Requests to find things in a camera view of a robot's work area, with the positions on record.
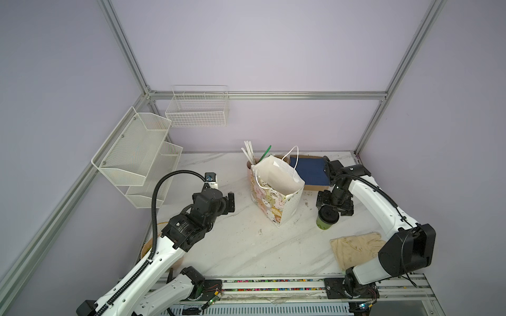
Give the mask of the black plastic cup lid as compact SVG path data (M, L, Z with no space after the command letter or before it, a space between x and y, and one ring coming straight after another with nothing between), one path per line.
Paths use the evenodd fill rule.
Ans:
M325 225L334 225L340 217L339 212L330 205L321 206L318 210L318 220Z

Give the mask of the green paper coffee cup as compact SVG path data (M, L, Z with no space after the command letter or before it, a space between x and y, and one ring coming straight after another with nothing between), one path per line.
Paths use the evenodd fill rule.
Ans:
M339 212L329 205L321 206L318 210L316 225L321 230L328 230L339 221Z

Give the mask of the cartoon animal paper gift bag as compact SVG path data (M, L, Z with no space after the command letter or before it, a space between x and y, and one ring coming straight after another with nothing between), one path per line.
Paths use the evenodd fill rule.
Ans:
M269 155L249 167L252 201L277 227L284 225L297 211L305 181L297 171L299 147L283 157Z

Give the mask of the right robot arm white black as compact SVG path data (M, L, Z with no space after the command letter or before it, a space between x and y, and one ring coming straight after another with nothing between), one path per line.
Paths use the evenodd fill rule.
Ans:
M331 190L318 193L316 207L318 228L325 230L341 216L354 213L357 198L378 221L387 241L374 259L352 266L336 285L327 284L328 291L339 298L375 298L374 285L391 277L407 276L432 263L436 231L429 224L420 224L408 216L375 182L363 165L345 167L340 161L324 157L324 172Z

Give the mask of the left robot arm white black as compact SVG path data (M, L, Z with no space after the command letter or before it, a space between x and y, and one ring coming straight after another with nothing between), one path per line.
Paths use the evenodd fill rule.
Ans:
M185 268L171 283L150 293L150 289L174 263L209 233L221 215L235 211L235 195L216 188L204 188L192 196L192 204L172 217L161 233L155 234L151 250L109 292L86 300L77 315L153 315L196 292L204 277L195 268Z

